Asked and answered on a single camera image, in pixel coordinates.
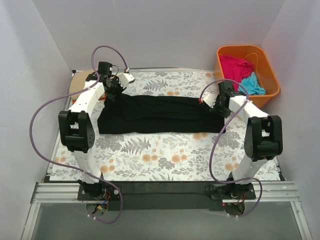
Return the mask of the black t-shirt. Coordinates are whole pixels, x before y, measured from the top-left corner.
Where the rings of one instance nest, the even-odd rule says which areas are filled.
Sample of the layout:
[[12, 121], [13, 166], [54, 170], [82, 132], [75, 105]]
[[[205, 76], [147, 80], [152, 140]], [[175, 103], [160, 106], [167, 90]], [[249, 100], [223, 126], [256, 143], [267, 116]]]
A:
[[97, 120], [101, 135], [219, 133], [224, 125], [224, 117], [197, 98], [123, 93], [105, 100]]

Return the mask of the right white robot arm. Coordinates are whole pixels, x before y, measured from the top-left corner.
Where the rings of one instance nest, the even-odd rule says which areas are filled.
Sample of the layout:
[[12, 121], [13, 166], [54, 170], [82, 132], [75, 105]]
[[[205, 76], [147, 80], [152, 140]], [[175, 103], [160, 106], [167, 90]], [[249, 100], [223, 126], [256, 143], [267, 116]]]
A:
[[252, 181], [256, 173], [283, 152], [282, 119], [260, 110], [246, 91], [235, 91], [233, 84], [233, 80], [219, 81], [219, 94], [212, 110], [225, 118], [238, 116], [246, 124], [244, 156], [227, 180], [217, 180], [209, 186], [213, 200], [255, 199]]

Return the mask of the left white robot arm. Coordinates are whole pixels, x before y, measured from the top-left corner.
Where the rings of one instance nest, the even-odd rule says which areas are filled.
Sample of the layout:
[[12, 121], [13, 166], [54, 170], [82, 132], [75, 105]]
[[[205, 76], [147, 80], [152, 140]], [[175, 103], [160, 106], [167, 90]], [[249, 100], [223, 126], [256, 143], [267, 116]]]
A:
[[101, 171], [95, 160], [93, 146], [96, 136], [91, 115], [102, 97], [114, 101], [134, 81], [128, 69], [113, 74], [113, 65], [101, 61], [98, 72], [88, 75], [75, 73], [71, 86], [82, 86], [82, 91], [68, 110], [58, 114], [61, 144], [71, 152], [84, 175], [77, 182], [83, 188], [83, 193], [95, 200], [105, 199], [107, 185], [100, 179]]

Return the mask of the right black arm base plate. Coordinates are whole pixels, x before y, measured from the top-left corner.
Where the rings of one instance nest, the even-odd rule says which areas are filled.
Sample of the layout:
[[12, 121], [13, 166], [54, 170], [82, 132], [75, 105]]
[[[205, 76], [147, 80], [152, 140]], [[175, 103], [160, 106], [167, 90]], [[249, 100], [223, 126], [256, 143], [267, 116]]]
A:
[[212, 200], [254, 200], [256, 198], [252, 183], [249, 184], [213, 184], [204, 188]]

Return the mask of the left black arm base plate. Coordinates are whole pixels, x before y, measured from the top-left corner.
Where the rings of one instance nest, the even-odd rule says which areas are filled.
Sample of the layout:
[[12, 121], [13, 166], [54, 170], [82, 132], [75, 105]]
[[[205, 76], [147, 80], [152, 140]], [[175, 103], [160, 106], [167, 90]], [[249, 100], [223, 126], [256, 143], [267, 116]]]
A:
[[78, 201], [119, 201], [121, 190], [117, 190], [114, 187], [102, 184], [86, 184], [80, 185], [77, 200]]

